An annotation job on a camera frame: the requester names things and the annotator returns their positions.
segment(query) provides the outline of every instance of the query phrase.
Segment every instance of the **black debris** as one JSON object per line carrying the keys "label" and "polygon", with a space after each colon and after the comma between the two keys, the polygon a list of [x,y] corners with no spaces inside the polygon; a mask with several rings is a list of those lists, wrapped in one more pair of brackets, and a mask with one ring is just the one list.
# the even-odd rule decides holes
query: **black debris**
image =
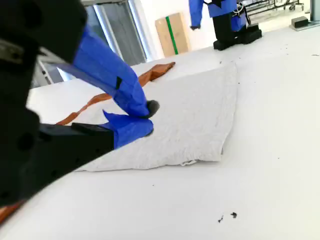
{"label": "black debris", "polygon": [[224,219],[224,216],[222,215],[222,217],[218,220],[218,223],[221,223],[223,219]]}
{"label": "black debris", "polygon": [[231,216],[236,219],[238,217],[238,214],[236,214],[235,212],[231,213]]}

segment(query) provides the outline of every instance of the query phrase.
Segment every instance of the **brown fabric strip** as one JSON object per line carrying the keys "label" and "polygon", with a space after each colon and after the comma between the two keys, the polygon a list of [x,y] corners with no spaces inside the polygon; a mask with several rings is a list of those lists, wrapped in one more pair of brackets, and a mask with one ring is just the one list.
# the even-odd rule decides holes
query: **brown fabric strip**
{"label": "brown fabric strip", "polygon": [[22,206],[23,202],[17,203],[12,206],[6,206],[3,208],[0,208],[0,225],[18,208]]}
{"label": "brown fabric strip", "polygon": [[[157,78],[161,77],[162,75],[166,74],[173,66],[175,65],[175,62],[171,62],[168,64],[157,64],[154,67],[152,67],[149,71],[145,72],[139,77],[139,83],[142,87],[144,87],[148,82],[154,81]],[[79,111],[71,113],[69,116],[67,116],[62,121],[58,122],[57,125],[67,125],[71,123],[73,120],[75,120],[84,110],[86,110],[88,107],[90,107],[93,104],[109,100],[112,97],[107,93],[102,93],[97,96],[94,96],[91,98],[91,100]]]}

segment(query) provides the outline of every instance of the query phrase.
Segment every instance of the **floor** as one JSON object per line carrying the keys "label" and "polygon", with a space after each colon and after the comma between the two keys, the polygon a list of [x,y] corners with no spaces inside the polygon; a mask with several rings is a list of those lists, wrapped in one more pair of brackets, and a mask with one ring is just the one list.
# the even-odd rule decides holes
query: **floor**
{"label": "floor", "polygon": [[285,10],[283,8],[278,8],[265,13],[253,15],[250,19],[253,24],[259,23],[260,29],[265,33],[289,26],[291,24],[291,20],[294,18],[306,16],[310,19],[309,11],[310,9],[308,4],[305,4],[304,10],[302,10],[300,5],[297,5],[293,11],[289,10],[289,7]]}

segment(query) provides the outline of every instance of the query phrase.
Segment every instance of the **white tabletop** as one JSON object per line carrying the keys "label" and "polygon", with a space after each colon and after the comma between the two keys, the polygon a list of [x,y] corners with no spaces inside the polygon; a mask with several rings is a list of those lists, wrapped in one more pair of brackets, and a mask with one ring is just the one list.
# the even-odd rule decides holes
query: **white tabletop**
{"label": "white tabletop", "polygon": [[[319,39],[320,28],[283,29],[250,45],[157,61],[177,62],[162,81],[237,63],[237,110],[222,162],[70,173],[26,203],[0,239],[319,239],[320,57],[311,56],[320,55]],[[72,83],[62,86],[56,94]],[[32,100],[39,91],[29,106],[41,114]]]}

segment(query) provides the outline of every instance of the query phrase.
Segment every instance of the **white wall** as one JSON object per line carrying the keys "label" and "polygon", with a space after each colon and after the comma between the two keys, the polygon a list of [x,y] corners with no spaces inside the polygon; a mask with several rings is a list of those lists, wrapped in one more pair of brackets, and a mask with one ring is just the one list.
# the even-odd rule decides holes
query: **white wall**
{"label": "white wall", "polygon": [[188,0],[134,0],[134,2],[138,7],[137,11],[140,18],[145,19],[145,21],[141,21],[141,24],[146,35],[150,36],[148,43],[153,45],[151,48],[154,49],[154,51],[152,51],[154,60],[164,58],[164,52],[158,37],[155,21],[178,12],[183,13],[186,25],[188,26],[187,33],[192,51],[213,46],[216,35],[214,23],[209,17],[207,6],[203,6],[201,29],[192,31],[189,28],[191,19]]}

